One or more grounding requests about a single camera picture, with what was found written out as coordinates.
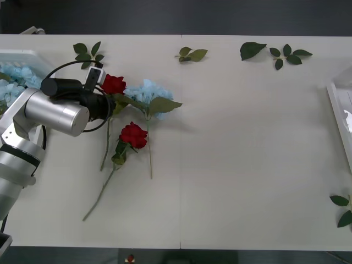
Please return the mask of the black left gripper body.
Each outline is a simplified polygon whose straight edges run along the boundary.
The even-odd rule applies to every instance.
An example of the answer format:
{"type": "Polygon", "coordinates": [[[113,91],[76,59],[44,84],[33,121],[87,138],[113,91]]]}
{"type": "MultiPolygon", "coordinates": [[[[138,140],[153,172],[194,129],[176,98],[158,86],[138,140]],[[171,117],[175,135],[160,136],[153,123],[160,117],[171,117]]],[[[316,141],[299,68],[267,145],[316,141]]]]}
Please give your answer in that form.
{"type": "Polygon", "coordinates": [[[108,119],[111,116],[111,100],[108,96],[92,93],[86,96],[89,120],[108,119]]]}

